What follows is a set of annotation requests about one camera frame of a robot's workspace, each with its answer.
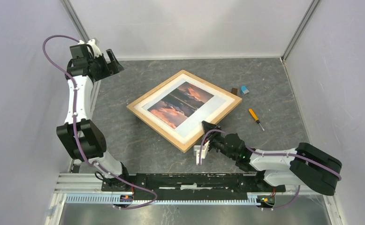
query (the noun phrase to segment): blue eraser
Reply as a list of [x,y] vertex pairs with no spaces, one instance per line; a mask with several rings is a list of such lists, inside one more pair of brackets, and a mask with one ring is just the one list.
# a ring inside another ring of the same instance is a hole
[[241,87],[241,94],[247,94],[247,93],[249,93],[249,90],[247,90],[247,88],[245,87],[245,86],[242,86]]

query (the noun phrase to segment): yellow screwdriver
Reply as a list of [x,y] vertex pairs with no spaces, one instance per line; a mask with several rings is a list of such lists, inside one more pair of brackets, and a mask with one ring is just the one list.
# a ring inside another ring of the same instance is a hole
[[265,131],[264,127],[260,123],[260,120],[257,118],[256,114],[254,114],[254,111],[252,109],[249,109],[249,112],[250,112],[250,115],[253,117],[253,119],[256,121],[256,123],[258,123],[260,125],[261,129],[263,129],[263,131]]

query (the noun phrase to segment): gray tabletop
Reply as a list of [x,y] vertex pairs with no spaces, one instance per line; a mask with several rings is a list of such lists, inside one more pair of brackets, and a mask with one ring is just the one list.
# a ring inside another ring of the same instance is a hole
[[[249,94],[219,125],[262,150],[285,150],[307,142],[288,78],[279,59],[124,61],[125,71],[102,80],[93,122],[104,133],[107,150],[129,173],[242,172],[234,161],[210,151],[195,164],[192,150],[182,153],[126,106],[185,69],[225,90],[246,86]],[[252,108],[265,131],[248,113]],[[82,165],[81,173],[94,172]]]

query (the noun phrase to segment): white wall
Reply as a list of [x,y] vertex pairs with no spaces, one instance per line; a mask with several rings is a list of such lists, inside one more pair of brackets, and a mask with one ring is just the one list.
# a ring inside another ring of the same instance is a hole
[[71,0],[118,59],[279,57],[311,0]]
[[[70,160],[55,133],[68,85],[41,50],[53,34],[78,37],[60,1],[0,0],[0,225],[43,224]],[[49,54],[66,66],[73,44],[50,41]]]
[[310,139],[339,158],[349,225],[365,223],[365,1],[321,1],[287,70]]

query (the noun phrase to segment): wooden picture frame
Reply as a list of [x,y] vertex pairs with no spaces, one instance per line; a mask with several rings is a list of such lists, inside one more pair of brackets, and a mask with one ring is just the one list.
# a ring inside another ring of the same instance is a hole
[[127,108],[186,152],[204,134],[202,120],[217,124],[241,101],[240,97],[181,70]]

